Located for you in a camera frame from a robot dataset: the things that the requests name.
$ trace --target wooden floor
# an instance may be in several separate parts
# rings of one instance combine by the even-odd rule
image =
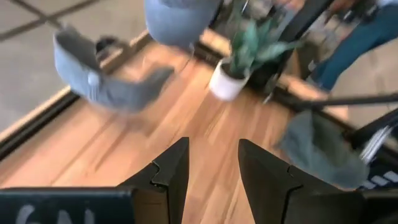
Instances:
[[[148,45],[117,76],[138,80],[158,64],[181,67],[187,56]],[[191,60],[159,100],[120,115],[79,100],[0,163],[0,186],[114,186],[182,136],[190,138],[190,179],[183,223],[254,223],[239,176],[238,140],[273,148],[292,113],[244,91],[232,103],[208,91],[213,69]]]

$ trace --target gray tile floor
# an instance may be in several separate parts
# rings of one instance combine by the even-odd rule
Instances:
[[[94,40],[104,34],[128,40],[145,29],[143,0],[74,7],[83,1],[89,0],[24,0],[46,16],[77,8],[45,22],[13,0],[0,0],[0,131],[65,86],[53,65],[54,24],[67,22]]]

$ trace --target grout line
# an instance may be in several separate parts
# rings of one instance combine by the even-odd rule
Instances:
[[[38,26],[45,24],[46,22],[48,22],[49,25],[51,25],[53,27],[60,28],[62,26],[62,24],[57,20],[58,18],[60,18],[62,16],[66,16],[67,14],[71,14],[73,12],[77,12],[81,9],[84,9],[84,8],[90,6],[94,3],[100,2],[102,0],[86,0],[81,3],[76,4],[74,6],[70,6],[66,9],[62,9],[62,10],[60,10],[56,13],[53,13],[51,15],[46,15],[44,12],[40,11],[36,7],[30,5],[22,0],[9,0],[9,1],[14,4],[17,4],[21,8],[23,8],[31,13],[34,13],[36,16],[39,17],[39,19],[1,33],[0,34],[0,42],[5,41],[10,38],[13,38],[19,34],[25,33],[32,29],[35,29]]]
[[[46,17],[46,15],[42,11],[40,11],[36,7],[26,3],[24,1],[21,1],[21,0],[9,0],[9,1],[11,3],[13,3],[13,4],[15,4],[15,5],[23,8],[23,9],[25,9],[25,10],[31,12],[31,13],[33,13],[33,14],[35,14],[36,16],[39,16],[41,19]]]

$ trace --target white pot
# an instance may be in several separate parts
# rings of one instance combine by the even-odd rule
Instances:
[[[247,73],[245,74],[246,78],[242,80],[233,79],[228,76],[221,68],[221,65],[229,61],[229,58],[224,58],[218,62],[209,83],[210,91],[217,98],[224,101],[234,100],[250,78],[248,71],[246,71]]]

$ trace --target potted plant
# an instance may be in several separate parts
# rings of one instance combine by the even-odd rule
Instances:
[[[217,98],[234,100],[253,71],[298,46],[297,42],[278,42],[272,36],[273,26],[272,19],[261,26],[251,20],[244,30],[235,33],[230,57],[220,60],[210,80],[210,91]]]

